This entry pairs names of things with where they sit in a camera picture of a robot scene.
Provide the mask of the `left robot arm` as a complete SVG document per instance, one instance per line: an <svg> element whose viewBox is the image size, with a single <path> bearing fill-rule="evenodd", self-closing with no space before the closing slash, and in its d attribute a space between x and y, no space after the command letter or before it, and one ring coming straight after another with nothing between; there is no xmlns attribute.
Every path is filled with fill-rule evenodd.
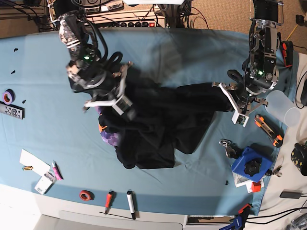
<svg viewBox="0 0 307 230"><path fill-rule="evenodd" d="M281 34L277 27L283 24L281 0L252 0L250 2L249 55L242 64L243 74L228 70L232 83L214 82L226 95L233 108L232 122L246 126L249 115L261 105L267 105L258 95L271 91L279 81L277 51Z"/></svg>

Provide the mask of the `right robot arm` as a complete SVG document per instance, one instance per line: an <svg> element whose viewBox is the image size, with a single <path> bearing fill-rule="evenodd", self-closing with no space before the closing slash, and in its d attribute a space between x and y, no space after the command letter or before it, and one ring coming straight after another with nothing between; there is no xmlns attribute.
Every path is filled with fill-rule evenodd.
<svg viewBox="0 0 307 230"><path fill-rule="evenodd" d="M74 93L88 93L91 99L84 103L92 107L112 107L119 115L132 120L135 110L125 95L126 77L132 62L120 64L122 53L108 56L106 42L96 25L79 10L59 0L53 4L59 20L59 37L71 57L66 66Z"/></svg>

